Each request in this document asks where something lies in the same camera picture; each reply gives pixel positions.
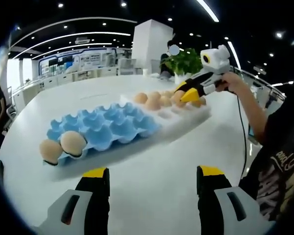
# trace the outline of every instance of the blue egg carton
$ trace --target blue egg carton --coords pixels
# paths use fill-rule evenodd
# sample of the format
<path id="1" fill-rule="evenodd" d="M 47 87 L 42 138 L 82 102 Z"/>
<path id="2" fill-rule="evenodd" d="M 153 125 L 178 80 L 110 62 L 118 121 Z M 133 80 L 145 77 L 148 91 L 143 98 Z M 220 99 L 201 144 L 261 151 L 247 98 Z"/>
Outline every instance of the blue egg carton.
<path id="1" fill-rule="evenodd" d="M 154 118 L 146 115 L 141 109 L 126 103 L 111 104 L 95 108 L 92 112 L 80 110 L 77 116 L 65 115 L 61 121 L 52 120 L 51 129 L 47 131 L 50 140 L 60 143 L 61 135 L 66 131 L 79 132 L 87 145 L 79 157 L 63 152 L 58 159 L 58 165 L 64 165 L 70 159 L 82 159 L 90 152 L 106 151 L 115 143 L 127 144 L 137 138 L 147 138 L 156 133 L 161 125 Z"/>

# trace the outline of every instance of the potted plant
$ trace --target potted plant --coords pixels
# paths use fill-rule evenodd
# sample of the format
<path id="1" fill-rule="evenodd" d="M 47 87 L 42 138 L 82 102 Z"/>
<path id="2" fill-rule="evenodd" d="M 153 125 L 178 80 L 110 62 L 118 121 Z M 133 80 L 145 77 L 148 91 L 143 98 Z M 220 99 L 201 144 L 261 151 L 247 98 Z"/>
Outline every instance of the potted plant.
<path id="1" fill-rule="evenodd" d="M 174 72 L 177 85 L 202 69 L 200 56 L 193 48 L 180 51 L 177 55 L 171 55 L 164 59 L 161 64 L 165 64 Z"/>

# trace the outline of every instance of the white table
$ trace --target white table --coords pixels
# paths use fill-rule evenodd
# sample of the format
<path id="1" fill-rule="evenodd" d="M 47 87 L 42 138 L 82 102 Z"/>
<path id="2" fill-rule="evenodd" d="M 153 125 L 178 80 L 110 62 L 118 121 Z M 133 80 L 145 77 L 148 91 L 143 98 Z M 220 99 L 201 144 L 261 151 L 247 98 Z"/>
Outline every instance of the white table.
<path id="1" fill-rule="evenodd" d="M 81 174 L 99 166 L 110 168 L 109 234 L 188 235 L 200 233 L 196 167 L 216 166 L 237 185 L 244 162 L 244 139 L 236 97 L 213 93 L 207 97 L 212 117 L 180 139 L 147 149 L 120 149 L 57 168 L 42 164 L 39 143 L 53 118 L 93 109 L 119 100 L 120 93 L 173 89 L 174 84 L 140 75 L 103 77 L 69 83 L 39 93 L 19 114 L 0 151 L 4 186 L 20 216 L 39 226 L 48 207 L 66 190 L 74 189 Z M 245 130 L 247 120 L 243 113 Z"/>

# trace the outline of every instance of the white counter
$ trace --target white counter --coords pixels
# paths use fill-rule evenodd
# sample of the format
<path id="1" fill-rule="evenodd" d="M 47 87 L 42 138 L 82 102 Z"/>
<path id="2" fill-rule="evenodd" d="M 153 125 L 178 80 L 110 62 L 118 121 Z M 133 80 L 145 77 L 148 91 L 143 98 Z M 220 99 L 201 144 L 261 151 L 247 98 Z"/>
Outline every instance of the white counter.
<path id="1" fill-rule="evenodd" d="M 53 118 L 118 101 L 120 93 L 173 88 L 173 83 L 132 75 L 89 79 L 40 92 L 16 118 L 0 151 L 4 186 L 25 222 L 39 226 L 48 207 L 66 190 L 75 189 L 83 172 L 107 166 L 109 234 L 200 234 L 196 167 L 219 167 L 233 185 L 238 184 L 243 167 L 243 131 L 231 93 L 210 94 L 211 118 L 171 143 L 148 148 L 133 144 L 130 153 L 118 149 L 117 159 L 107 152 L 63 168 L 43 165 L 39 154 L 39 143 Z"/>

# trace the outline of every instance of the white egg tray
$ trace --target white egg tray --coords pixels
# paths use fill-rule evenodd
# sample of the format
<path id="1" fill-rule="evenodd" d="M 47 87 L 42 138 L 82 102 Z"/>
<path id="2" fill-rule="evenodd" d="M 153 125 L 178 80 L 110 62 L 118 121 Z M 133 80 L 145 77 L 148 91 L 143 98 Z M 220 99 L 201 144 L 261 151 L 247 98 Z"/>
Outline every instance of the white egg tray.
<path id="1" fill-rule="evenodd" d="M 211 116 L 211 108 L 208 104 L 195 107 L 191 103 L 187 103 L 183 108 L 179 108 L 172 102 L 171 107 L 161 107 L 160 110 L 151 111 L 146 109 L 144 104 L 134 102 L 136 94 L 122 94 L 120 104 L 124 105 L 130 102 L 142 109 L 147 115 L 152 116 L 162 126 L 159 134 L 165 138 L 164 140 L 173 141 L 178 139 Z"/>

